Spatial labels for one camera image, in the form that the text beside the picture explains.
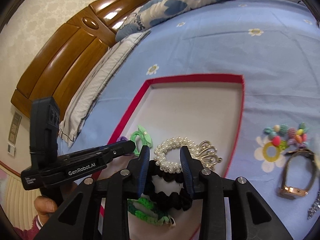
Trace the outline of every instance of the pink sleeve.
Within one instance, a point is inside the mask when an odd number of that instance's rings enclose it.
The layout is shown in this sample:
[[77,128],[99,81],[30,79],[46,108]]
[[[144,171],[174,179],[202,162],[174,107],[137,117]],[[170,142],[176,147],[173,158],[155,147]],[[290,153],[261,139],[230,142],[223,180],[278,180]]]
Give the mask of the pink sleeve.
[[23,239],[23,240],[33,240],[33,238],[36,236],[36,234],[39,232],[39,229],[36,225],[37,216],[32,221],[32,228],[30,230],[21,230],[19,228],[14,228],[14,230],[17,232],[17,234]]

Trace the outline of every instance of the wooden headboard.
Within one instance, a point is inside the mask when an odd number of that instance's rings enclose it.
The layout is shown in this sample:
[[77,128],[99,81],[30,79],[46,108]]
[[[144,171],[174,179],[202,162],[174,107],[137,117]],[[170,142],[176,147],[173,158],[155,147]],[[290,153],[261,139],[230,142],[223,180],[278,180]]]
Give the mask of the wooden headboard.
[[11,103],[30,117],[32,101],[53,96],[60,119],[124,19],[149,0],[97,0],[64,23],[21,76]]

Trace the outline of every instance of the oval wood carving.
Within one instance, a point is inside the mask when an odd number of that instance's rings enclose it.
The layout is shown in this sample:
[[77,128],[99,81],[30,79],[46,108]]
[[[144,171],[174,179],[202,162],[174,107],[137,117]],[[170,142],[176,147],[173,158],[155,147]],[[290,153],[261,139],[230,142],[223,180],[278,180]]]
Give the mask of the oval wood carving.
[[99,29],[99,25],[89,17],[83,17],[82,18],[82,22],[85,25],[87,25],[89,28],[91,28],[91,29],[94,29],[94,30],[98,30]]

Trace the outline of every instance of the wristwatch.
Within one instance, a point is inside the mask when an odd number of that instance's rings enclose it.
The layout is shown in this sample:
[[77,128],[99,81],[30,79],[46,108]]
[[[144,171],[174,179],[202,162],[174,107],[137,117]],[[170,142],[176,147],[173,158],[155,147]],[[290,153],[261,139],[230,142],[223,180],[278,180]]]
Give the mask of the wristwatch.
[[[294,199],[295,197],[304,197],[304,196],[308,195],[308,191],[311,189],[311,187],[316,179],[316,176],[317,176],[317,166],[316,166],[315,160],[314,160],[314,153],[307,148],[301,148],[301,149],[297,149],[295,151],[287,152],[286,154],[292,154],[292,156],[287,160],[287,162],[284,166],[284,170],[283,170],[283,174],[282,174],[282,183],[281,183],[281,187],[280,187],[280,194],[283,196],[289,197],[290,199]],[[294,157],[299,156],[299,155],[302,155],[302,156],[306,157],[307,159],[310,159],[312,162],[312,177],[311,177],[307,187],[304,189],[297,188],[297,187],[291,187],[286,184],[287,173],[288,173],[288,169],[289,169],[289,165],[291,163],[291,160]]]

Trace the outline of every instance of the pearl bracelet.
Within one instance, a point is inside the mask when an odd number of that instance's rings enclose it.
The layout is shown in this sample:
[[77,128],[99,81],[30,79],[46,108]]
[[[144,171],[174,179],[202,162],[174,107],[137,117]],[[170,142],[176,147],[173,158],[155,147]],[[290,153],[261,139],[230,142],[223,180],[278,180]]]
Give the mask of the pearl bracelet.
[[164,141],[161,145],[158,145],[157,148],[154,150],[154,154],[156,157],[153,158],[156,161],[156,165],[160,166],[160,170],[168,173],[180,173],[182,172],[181,164],[173,163],[167,161],[165,154],[168,150],[181,148],[182,146],[188,146],[189,152],[191,154],[196,153],[199,151],[195,142],[192,142],[187,137],[173,137]]

